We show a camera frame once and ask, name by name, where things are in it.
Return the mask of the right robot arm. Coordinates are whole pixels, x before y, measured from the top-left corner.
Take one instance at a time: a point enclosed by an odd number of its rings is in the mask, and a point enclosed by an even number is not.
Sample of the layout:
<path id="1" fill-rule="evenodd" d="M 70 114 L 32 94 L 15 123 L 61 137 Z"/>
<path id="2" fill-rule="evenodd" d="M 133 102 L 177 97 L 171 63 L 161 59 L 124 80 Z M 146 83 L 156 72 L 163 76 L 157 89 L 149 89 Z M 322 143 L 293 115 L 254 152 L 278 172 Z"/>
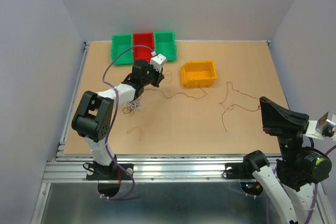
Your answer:
<path id="1" fill-rule="evenodd" d="M 288 110 L 267 97 L 259 101 L 262 129 L 277 137 L 281 159 L 272 169 L 266 155 L 254 151 L 244 157 L 241 170 L 261 184 L 282 223 L 319 223 L 314 210 L 318 184 L 329 177 L 332 162 L 313 145 L 303 146 L 303 139 L 335 140 L 335 119 L 326 113 L 310 120 L 307 114 Z"/>

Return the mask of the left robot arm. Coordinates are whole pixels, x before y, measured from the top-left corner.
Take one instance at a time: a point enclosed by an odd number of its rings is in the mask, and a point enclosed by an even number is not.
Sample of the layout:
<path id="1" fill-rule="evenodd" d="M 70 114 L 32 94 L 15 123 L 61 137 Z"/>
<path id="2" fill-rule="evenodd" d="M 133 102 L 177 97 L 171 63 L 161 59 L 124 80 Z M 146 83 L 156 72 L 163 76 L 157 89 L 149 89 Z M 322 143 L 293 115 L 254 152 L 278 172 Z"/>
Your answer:
<path id="1" fill-rule="evenodd" d="M 162 54 L 150 61 L 136 60 L 131 73 L 117 86 L 102 92 L 86 91 L 73 116 L 71 127 L 91 149 L 92 163 L 84 163 L 87 180 L 112 180 L 122 167 L 108 143 L 120 105 L 138 99 L 148 85 L 158 87 L 164 79 Z"/>

